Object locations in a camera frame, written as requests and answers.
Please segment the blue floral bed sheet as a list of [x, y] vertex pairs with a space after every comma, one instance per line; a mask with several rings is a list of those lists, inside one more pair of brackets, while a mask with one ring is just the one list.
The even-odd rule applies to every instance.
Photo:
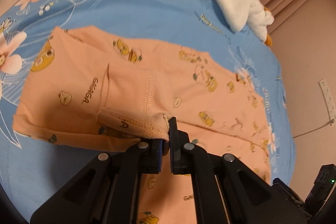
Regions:
[[208, 52], [221, 66], [251, 74], [266, 100], [266, 116], [276, 140], [270, 149], [273, 178], [289, 183], [295, 145], [285, 108], [281, 67], [271, 50], [245, 27], [234, 34], [214, 0], [1, 0], [1, 39], [27, 34], [15, 50], [18, 73], [1, 73], [1, 185], [25, 220], [96, 152], [33, 140], [12, 128], [23, 83], [42, 45], [56, 26], [94, 25], [129, 38], [150, 38]]

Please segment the white wall power strip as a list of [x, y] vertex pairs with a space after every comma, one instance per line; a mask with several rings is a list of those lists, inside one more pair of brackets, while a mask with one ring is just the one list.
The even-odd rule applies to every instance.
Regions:
[[333, 124], [336, 120], [336, 112], [335, 112], [335, 103], [333, 100], [333, 96], [331, 95], [331, 90], [325, 79], [321, 79], [318, 82], [318, 84], [319, 84], [319, 87], [321, 88], [321, 92], [325, 100], [330, 124]]

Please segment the orange bear print shirt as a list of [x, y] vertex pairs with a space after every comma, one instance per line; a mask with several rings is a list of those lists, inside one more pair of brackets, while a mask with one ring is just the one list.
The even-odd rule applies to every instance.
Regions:
[[209, 153], [234, 154], [270, 182], [264, 100], [244, 68], [206, 52], [94, 26], [54, 28], [25, 80], [13, 129], [34, 139], [123, 152], [169, 138], [169, 120]]

